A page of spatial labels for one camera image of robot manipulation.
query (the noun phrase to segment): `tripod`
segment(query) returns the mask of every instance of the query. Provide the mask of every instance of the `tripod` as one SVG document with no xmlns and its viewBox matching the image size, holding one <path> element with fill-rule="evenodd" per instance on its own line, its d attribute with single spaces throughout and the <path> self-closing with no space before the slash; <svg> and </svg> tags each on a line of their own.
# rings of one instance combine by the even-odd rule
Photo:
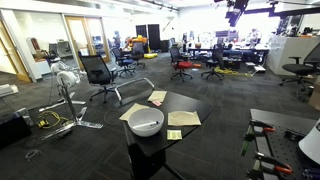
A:
<svg viewBox="0 0 320 180">
<path fill-rule="evenodd" d="M 59 133 L 61 133 L 61 132 L 63 132 L 63 131 L 66 131 L 66 130 L 70 129 L 70 128 L 73 127 L 73 126 L 84 126 L 84 127 L 101 129 L 102 126 L 103 126 L 102 124 L 97 124 L 97 123 L 82 121 L 82 118 L 83 118 L 83 116 L 84 116 L 84 114 L 85 114 L 85 112 L 86 112 L 86 110 L 87 110 L 87 107 L 82 108 L 81 111 L 80 111 L 80 113 L 79 113 L 78 115 L 76 114 L 76 111 L 75 111 L 75 109 L 74 109 L 74 107 L 73 107 L 73 103 L 72 103 L 72 101 L 71 101 L 71 97 L 70 97 L 70 95 L 69 95 L 69 93 L 68 93 L 68 88 L 67 88 L 67 86 L 64 84 L 62 78 L 61 78 L 61 82 L 62 82 L 62 85 L 60 86 L 60 88 L 61 88 L 61 93 L 62 93 L 62 95 L 63 95 L 64 98 L 65 98 L 65 102 L 68 103 L 68 105 L 69 105 L 69 108 L 70 108 L 71 113 L 72 113 L 72 116 L 73 116 L 73 122 L 70 123 L 70 124 L 68 124 L 68 125 L 66 125 L 66 126 L 64 126 L 64 127 L 62 127 L 62 128 L 59 128 L 59 129 L 57 129 L 57 130 L 55 130 L 55 131 L 53 131 L 53 132 L 48 133 L 48 134 L 46 134 L 45 136 L 42 136 L 41 139 L 42 139 L 42 140 L 45 140 L 45 139 L 47 139 L 47 138 L 49 138 L 49 137 L 51 137 L 51 136 L 54 136 L 54 135 L 56 135 L 56 134 L 59 134 Z"/>
</svg>

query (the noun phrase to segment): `yellow cable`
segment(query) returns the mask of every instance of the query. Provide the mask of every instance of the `yellow cable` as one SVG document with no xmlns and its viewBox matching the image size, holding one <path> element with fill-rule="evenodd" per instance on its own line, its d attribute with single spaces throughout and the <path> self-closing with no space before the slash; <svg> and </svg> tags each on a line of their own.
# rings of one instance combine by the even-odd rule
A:
<svg viewBox="0 0 320 180">
<path fill-rule="evenodd" d="M 237 76 L 247 76 L 247 77 L 252 77 L 254 75 L 253 74 L 249 74 L 249 73 L 239 73 L 237 71 L 232 71 L 230 69 L 220 69 L 220 67 L 216 67 L 214 69 L 215 72 L 217 73 L 221 73 L 221 74 L 226 74 L 226 75 L 237 75 Z"/>
<path fill-rule="evenodd" d="M 49 128 L 52 128 L 53 126 L 56 126 L 62 119 L 63 120 L 66 120 L 66 121 L 70 121 L 69 119 L 65 118 L 65 117 L 60 117 L 56 112 L 54 111 L 44 111 L 42 112 L 41 114 L 38 115 L 38 118 L 39 119 L 45 119 L 46 116 L 48 115 L 52 115 L 53 117 L 55 117 L 57 119 L 57 121 L 51 125 L 51 126 L 48 126 L 48 127 L 45 127 L 43 126 L 42 128 L 45 128 L 45 129 L 49 129 Z"/>
</svg>

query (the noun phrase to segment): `cable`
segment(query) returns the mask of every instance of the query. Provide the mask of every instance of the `cable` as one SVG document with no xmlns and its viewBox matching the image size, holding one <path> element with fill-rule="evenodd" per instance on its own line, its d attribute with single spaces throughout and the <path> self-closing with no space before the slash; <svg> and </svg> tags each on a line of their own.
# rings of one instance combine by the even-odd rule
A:
<svg viewBox="0 0 320 180">
<path fill-rule="evenodd" d="M 47 117 L 49 115 L 53 116 L 57 120 L 53 125 L 50 125 L 49 122 L 47 121 Z M 44 128 L 44 129 L 49 129 L 49 128 L 56 126 L 61 120 L 64 120 L 65 121 L 64 123 L 71 121 L 68 118 L 60 117 L 54 111 L 44 111 L 38 115 L 38 119 L 40 119 L 39 122 L 37 123 L 39 128 Z"/>
<path fill-rule="evenodd" d="M 8 108 L 10 108 L 13 112 L 15 112 L 15 110 L 13 110 L 13 109 L 4 101 L 3 98 L 1 98 L 1 100 L 3 101 L 3 103 L 4 103 Z"/>
<path fill-rule="evenodd" d="M 239 73 L 237 71 L 232 71 L 230 69 L 220 69 L 220 67 L 216 67 L 214 69 L 215 72 L 220 73 L 220 74 L 226 74 L 226 75 L 237 75 L 237 76 L 247 76 L 247 77 L 252 77 L 256 72 L 254 72 L 253 74 L 249 74 L 249 73 Z"/>
</svg>

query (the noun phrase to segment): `pipe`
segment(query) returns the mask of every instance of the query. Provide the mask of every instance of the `pipe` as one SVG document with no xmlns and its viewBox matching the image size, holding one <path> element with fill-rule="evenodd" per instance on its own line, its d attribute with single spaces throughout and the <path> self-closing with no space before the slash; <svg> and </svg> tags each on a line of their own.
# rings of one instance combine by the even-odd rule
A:
<svg viewBox="0 0 320 180">
<path fill-rule="evenodd" d="M 163 4 L 159 4 L 159 3 L 155 2 L 155 1 L 149 1 L 149 0 L 141 0 L 141 1 L 147 2 L 147 3 L 150 3 L 150 4 L 154 4 L 154 5 L 158 5 L 158 6 L 160 6 L 161 8 L 162 8 L 162 7 L 165 7 L 165 8 L 168 8 L 168 9 L 170 9 L 170 10 L 175 10 L 175 11 L 178 11 L 178 12 L 179 12 L 179 9 L 174 8 L 173 6 L 166 6 L 166 5 L 163 5 Z"/>
</svg>

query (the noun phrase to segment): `door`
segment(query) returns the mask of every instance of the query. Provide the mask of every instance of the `door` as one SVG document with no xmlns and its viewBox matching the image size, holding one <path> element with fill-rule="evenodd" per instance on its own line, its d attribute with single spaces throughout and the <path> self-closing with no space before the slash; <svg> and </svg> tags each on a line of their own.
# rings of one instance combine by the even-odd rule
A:
<svg viewBox="0 0 320 180">
<path fill-rule="evenodd" d="M 94 54 L 100 54 L 105 62 L 108 61 L 109 51 L 107 40 L 102 28 L 102 21 L 99 18 L 86 18 L 88 33 L 93 47 Z"/>
<path fill-rule="evenodd" d="M 105 62 L 109 61 L 108 46 L 99 18 L 66 17 L 65 19 L 81 69 L 83 65 L 79 55 L 100 54 Z"/>
<path fill-rule="evenodd" d="M 6 66 L 9 71 L 15 73 L 19 80 L 25 82 L 32 82 L 29 74 L 15 49 L 13 42 L 8 34 L 7 29 L 5 28 L 2 21 L 0 21 L 0 50 L 1 50 L 1 59 L 4 62 L 9 62 Z"/>
</svg>

